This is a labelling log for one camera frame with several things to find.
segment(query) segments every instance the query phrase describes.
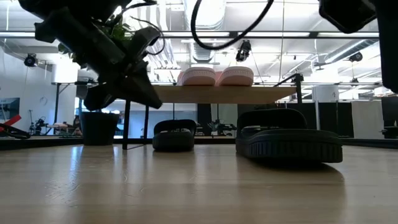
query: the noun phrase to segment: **wooden shelf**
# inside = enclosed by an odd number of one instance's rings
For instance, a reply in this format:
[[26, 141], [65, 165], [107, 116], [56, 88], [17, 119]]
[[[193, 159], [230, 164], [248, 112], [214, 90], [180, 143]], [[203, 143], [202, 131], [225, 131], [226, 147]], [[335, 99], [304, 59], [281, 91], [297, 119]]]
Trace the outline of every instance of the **wooden shelf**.
[[154, 86], [164, 103], [273, 103], [296, 92], [295, 87]]

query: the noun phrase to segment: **wooden tabletop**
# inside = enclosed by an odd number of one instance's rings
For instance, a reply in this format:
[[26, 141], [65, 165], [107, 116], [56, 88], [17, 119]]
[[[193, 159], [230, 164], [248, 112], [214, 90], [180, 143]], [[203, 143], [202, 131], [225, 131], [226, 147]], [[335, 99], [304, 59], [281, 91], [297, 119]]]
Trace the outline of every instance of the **wooden tabletop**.
[[398, 152], [340, 164], [253, 162], [232, 145], [0, 151], [1, 223], [397, 223]]
[[295, 87], [154, 86], [164, 103], [273, 103], [296, 92]]

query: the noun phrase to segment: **black plant pot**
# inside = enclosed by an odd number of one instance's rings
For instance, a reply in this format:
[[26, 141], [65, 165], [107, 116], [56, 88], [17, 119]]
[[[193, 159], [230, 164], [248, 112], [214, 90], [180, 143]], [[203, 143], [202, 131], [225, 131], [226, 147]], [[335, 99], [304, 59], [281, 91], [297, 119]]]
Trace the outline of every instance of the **black plant pot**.
[[82, 112], [80, 121], [84, 145], [111, 145], [118, 120], [118, 114]]

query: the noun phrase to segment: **red object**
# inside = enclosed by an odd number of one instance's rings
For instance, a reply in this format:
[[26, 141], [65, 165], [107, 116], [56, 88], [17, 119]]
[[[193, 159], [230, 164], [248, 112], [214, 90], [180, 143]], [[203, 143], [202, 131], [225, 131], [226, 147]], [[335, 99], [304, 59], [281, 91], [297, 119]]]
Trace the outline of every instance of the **red object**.
[[10, 120], [6, 121], [4, 124], [11, 126], [11, 125], [17, 123], [20, 119], [21, 119], [21, 116], [17, 115], [15, 117], [11, 118]]

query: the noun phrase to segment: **pink slipper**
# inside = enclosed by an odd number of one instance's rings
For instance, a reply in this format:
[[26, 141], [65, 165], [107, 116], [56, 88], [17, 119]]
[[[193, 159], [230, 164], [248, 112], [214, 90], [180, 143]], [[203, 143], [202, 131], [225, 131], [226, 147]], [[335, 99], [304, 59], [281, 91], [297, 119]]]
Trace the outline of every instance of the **pink slipper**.
[[213, 86], [216, 83], [216, 73], [212, 68], [193, 67], [180, 73], [177, 78], [177, 85], [207, 85]]
[[233, 66], [217, 78], [216, 86], [252, 86], [254, 73], [250, 68]]

